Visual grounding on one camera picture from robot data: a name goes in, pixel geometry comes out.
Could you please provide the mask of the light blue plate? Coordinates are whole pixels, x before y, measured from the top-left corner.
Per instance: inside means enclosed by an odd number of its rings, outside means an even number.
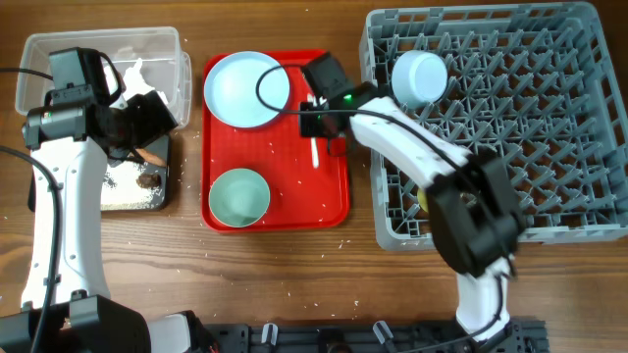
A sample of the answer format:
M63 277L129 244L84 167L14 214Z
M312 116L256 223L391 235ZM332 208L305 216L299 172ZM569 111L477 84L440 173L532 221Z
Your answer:
M288 74L281 64L261 52L237 52L220 59L207 74L204 82L205 104L220 122L237 128L260 127L273 120L278 112L268 109L257 97L257 82L261 98L269 105L283 109L290 96Z

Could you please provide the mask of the brown sweet potato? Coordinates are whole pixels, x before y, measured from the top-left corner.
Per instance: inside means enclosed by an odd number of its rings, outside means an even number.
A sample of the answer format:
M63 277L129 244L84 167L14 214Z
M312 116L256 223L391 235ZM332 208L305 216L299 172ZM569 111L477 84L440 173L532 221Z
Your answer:
M145 161L148 164L161 167L161 168L165 168L167 166L167 163L164 159L162 159L161 157L155 154L148 152L145 149L137 148L135 152L143 161Z

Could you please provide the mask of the brown food lump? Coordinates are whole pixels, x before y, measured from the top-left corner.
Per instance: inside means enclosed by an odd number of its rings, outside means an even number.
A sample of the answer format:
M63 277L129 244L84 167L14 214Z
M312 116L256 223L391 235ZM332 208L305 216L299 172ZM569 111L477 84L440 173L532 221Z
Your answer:
M141 174L136 183L143 189L155 189L161 186L161 176L159 174Z

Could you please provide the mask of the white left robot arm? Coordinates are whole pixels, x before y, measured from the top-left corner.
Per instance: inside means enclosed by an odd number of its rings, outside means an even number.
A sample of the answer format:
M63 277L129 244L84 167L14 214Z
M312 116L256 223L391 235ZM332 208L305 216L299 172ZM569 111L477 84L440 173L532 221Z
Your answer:
M54 87L29 111L20 158L35 185L33 253L18 314L1 321L5 352L190 352L189 313L147 322L114 302L101 252L101 190L110 160L168 134L176 120L156 92L117 108L109 57L69 48L49 57Z

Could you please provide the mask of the white rice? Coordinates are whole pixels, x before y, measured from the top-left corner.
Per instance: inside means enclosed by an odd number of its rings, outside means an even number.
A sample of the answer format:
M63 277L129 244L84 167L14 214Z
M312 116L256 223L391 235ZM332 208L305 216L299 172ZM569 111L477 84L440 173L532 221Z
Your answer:
M108 166L101 192L102 211L148 210L154 208L162 196L161 186L155 189L140 188L136 179L141 174L160 173L150 165L123 162L116 167Z

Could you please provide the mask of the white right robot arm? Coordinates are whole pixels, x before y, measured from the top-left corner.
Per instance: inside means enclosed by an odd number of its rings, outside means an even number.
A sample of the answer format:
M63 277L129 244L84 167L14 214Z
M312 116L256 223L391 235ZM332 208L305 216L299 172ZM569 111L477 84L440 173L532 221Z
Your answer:
M298 110L302 135L349 131L416 183L426 197L434 245L457 274L457 325L482 349L504 340L511 326L507 286L526 225L501 157L429 132L374 84L354 85L331 53L300 70L315 96Z

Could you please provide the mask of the white plastic spoon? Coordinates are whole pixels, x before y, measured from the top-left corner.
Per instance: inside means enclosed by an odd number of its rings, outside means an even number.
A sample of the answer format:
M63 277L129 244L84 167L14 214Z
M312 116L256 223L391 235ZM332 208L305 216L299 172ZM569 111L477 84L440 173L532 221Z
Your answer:
M316 103L317 99L312 94L308 93L307 101L309 103ZM312 167L314 169L318 169L320 167L320 159L319 159L319 152L318 152L318 147L317 147L317 140L315 137L310 138L310 147L311 147Z

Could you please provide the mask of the light blue bowl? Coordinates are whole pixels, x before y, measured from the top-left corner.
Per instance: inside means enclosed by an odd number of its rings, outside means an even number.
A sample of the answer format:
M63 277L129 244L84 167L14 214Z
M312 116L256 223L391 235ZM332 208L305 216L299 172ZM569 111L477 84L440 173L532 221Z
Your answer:
M409 109L438 101L445 93L447 81L444 60L426 51L408 51L392 68L392 93L400 105Z

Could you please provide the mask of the white wrapper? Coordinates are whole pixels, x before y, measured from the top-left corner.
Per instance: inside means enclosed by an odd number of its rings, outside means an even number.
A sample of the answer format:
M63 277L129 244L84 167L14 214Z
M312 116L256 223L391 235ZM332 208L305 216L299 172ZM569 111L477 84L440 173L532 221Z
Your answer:
M146 94L155 89L154 86L149 85L141 74L143 61L141 58L137 59L134 64L125 70L123 74L119 74L122 79L124 90L122 95L111 104L112 108L123 109L127 107L127 102L136 94ZM112 68L108 65L104 67L104 73L108 89L111 93L115 92L118 88L116 79Z

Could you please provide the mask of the green bowl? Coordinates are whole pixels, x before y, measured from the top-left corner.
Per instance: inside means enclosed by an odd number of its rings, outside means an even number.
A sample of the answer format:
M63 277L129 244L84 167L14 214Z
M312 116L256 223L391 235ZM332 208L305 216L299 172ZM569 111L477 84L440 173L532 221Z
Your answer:
M268 182L250 169L232 169L221 174L208 193L212 216L222 225L249 227L260 221L271 203Z

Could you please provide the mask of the yellow plastic cup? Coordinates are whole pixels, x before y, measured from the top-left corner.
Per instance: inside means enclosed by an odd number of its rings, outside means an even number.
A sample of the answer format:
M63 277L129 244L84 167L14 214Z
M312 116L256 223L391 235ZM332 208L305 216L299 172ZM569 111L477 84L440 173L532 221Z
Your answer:
M419 207L420 207L420 208L421 208L424 212L428 213L428 212L429 212L429 208L428 208L428 201L427 201L427 196L426 196L426 194L425 194L424 190L423 190L423 189L421 189L421 188L419 188L419 189L417 190L416 195L417 195L417 201L418 201Z

